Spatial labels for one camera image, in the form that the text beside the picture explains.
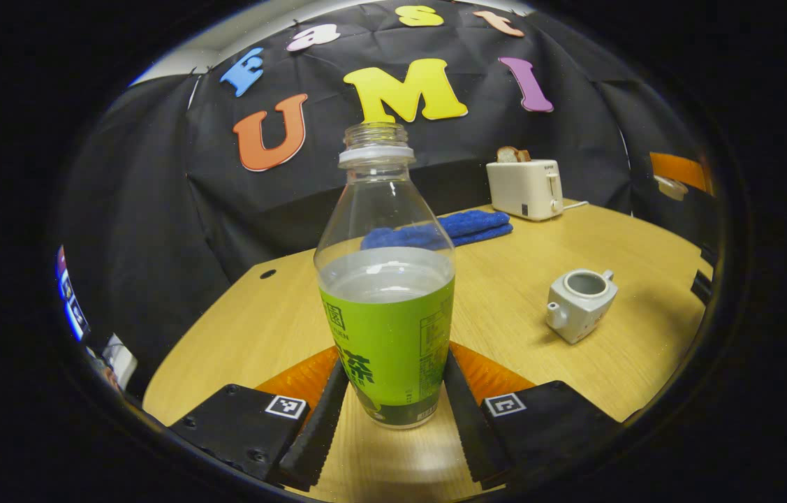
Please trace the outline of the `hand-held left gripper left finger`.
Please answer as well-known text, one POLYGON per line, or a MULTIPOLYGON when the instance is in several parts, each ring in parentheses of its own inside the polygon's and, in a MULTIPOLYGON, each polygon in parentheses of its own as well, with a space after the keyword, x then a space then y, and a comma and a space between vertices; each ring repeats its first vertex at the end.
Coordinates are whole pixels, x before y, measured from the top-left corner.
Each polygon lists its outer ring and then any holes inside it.
POLYGON ((256 388, 221 386, 170 430, 221 464, 306 493, 320 480, 348 383, 330 347, 256 388))

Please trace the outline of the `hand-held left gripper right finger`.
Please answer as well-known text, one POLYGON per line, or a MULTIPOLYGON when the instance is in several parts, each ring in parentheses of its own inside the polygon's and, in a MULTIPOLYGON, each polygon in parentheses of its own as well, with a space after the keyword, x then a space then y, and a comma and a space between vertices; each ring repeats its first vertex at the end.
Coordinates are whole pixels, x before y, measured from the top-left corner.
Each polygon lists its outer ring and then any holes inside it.
POLYGON ((451 342, 443 373, 464 458, 483 489, 572 477, 623 425, 561 380, 534 384, 451 342))

